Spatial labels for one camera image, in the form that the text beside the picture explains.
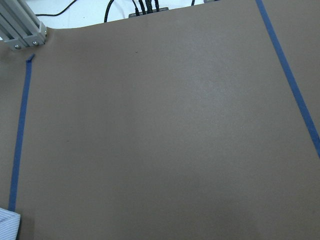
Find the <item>light blue striped shirt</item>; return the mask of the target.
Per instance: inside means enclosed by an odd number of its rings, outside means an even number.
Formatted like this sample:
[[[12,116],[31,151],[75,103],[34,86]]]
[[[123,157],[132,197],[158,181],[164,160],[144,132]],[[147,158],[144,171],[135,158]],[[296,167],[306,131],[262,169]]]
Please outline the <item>light blue striped shirt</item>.
[[[18,235],[21,215],[0,209],[0,240],[15,240]]]

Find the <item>aluminium frame post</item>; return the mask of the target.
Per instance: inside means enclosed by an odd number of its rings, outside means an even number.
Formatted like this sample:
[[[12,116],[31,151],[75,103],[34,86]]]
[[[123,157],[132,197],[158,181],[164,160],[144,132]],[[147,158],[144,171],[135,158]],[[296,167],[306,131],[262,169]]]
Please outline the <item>aluminium frame post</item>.
[[[0,1],[0,38],[13,51],[44,45],[47,27],[24,0]]]

